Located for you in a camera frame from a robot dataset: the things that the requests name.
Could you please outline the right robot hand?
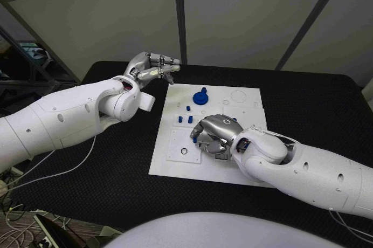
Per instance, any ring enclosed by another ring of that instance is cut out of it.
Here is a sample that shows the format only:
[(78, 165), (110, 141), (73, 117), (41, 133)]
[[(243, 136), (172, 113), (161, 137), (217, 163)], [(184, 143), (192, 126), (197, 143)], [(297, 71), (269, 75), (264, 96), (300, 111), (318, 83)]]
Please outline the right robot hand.
[(234, 118), (224, 114), (210, 115), (197, 124), (191, 139), (197, 140), (202, 132), (207, 132), (212, 142), (198, 142), (198, 147), (210, 154), (224, 154), (243, 131), (244, 128)]

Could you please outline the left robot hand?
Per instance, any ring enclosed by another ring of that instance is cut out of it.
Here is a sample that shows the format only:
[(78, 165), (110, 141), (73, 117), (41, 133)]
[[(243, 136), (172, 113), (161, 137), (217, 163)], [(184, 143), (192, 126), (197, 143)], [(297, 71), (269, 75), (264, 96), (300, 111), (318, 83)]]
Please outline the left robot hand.
[(175, 84), (172, 73), (181, 70), (181, 60), (156, 53), (142, 52), (130, 61), (125, 76), (132, 78), (140, 87), (146, 88), (155, 79), (163, 79)]

